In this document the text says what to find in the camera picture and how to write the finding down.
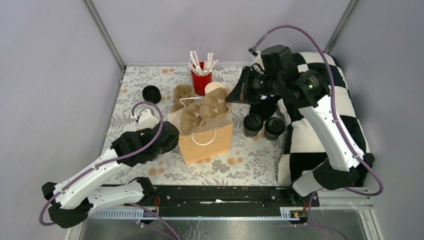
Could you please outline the cardboard cup carrier tray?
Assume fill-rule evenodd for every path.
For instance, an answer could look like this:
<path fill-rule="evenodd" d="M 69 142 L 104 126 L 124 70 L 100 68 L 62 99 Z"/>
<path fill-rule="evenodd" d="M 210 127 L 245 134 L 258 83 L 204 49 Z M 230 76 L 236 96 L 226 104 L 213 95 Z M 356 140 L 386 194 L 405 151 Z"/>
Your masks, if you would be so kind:
<path fill-rule="evenodd" d="M 194 101 L 194 97 L 181 98 L 179 102 L 184 106 L 180 116 L 182 133 L 190 135 L 206 126 L 207 122 L 217 122 L 228 116 L 232 112 L 232 103 L 226 101 L 229 93 L 228 88 L 219 87 L 204 98 L 199 97 L 199 101 Z"/>

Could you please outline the black paper coffee cup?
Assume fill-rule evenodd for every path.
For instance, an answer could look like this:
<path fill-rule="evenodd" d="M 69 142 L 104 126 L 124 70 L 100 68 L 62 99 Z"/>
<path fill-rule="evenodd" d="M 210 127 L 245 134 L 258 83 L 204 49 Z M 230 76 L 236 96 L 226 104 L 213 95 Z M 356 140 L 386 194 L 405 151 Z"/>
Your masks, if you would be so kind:
<path fill-rule="evenodd" d="M 275 141 L 286 129 L 285 122 L 277 117 L 270 117 L 264 123 L 264 137 Z"/>
<path fill-rule="evenodd" d="M 243 120 L 243 133 L 248 138 L 254 138 L 263 128 L 264 121 L 258 114 L 248 114 Z"/>

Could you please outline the brown paper takeout bag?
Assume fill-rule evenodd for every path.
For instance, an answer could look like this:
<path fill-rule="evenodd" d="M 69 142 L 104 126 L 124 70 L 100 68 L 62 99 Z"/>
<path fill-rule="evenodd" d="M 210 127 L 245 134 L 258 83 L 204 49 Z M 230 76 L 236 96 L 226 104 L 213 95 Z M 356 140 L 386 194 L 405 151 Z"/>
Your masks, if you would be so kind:
<path fill-rule="evenodd" d="M 230 150 L 233 135 L 232 113 L 226 117 L 201 127 L 192 134 L 185 135 L 181 130 L 183 108 L 168 114 L 168 120 L 179 131 L 178 146 L 186 164 L 198 162 Z"/>

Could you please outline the black plastic cup lid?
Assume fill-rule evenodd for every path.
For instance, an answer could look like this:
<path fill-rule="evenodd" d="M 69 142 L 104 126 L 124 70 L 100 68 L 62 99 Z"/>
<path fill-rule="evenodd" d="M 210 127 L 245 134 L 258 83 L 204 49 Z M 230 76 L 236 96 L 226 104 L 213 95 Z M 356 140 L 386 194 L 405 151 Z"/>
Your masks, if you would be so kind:
<path fill-rule="evenodd" d="M 265 121 L 264 129 L 269 134 L 282 134 L 286 129 L 286 124 L 284 120 L 278 117 L 270 117 Z"/>

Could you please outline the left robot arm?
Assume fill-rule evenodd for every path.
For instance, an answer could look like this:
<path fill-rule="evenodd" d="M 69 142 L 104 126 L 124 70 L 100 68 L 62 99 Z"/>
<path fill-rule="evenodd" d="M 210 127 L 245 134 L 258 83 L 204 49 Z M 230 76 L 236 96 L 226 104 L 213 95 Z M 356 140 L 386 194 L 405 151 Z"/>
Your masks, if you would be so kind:
<path fill-rule="evenodd" d="M 124 132 L 79 173 L 61 183 L 47 182 L 41 187 L 47 200 L 41 215 L 48 212 L 49 225 L 67 229 L 104 209 L 130 203 L 148 206 L 157 200 L 148 177 L 136 177 L 125 185 L 102 187 L 112 177 L 152 162 L 178 145 L 177 127 L 169 121 L 159 121 L 150 110 L 144 110 L 136 121 L 141 124 L 140 130 Z"/>

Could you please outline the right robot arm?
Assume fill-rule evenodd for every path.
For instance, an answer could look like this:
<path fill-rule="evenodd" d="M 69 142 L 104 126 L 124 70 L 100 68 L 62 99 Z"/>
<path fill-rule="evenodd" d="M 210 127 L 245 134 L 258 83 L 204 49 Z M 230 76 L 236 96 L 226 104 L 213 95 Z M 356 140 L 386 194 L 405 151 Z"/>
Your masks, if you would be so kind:
<path fill-rule="evenodd" d="M 287 139 L 277 181 L 301 205 L 320 189 L 362 187 L 375 161 L 353 109 L 338 62 L 330 55 L 292 53 L 284 45 L 262 50 L 226 97 L 262 107 L 266 99 L 285 115 Z"/>

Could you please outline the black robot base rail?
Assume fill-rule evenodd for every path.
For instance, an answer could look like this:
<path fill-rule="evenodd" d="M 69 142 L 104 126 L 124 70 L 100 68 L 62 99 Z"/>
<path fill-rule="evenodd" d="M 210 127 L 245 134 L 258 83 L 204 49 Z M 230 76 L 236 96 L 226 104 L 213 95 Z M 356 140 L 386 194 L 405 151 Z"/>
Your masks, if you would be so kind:
<path fill-rule="evenodd" d="M 163 218 L 271 218 L 282 217 L 281 208 L 320 205 L 317 196 L 298 196 L 285 187 L 205 185 L 156 185 L 139 204 Z"/>

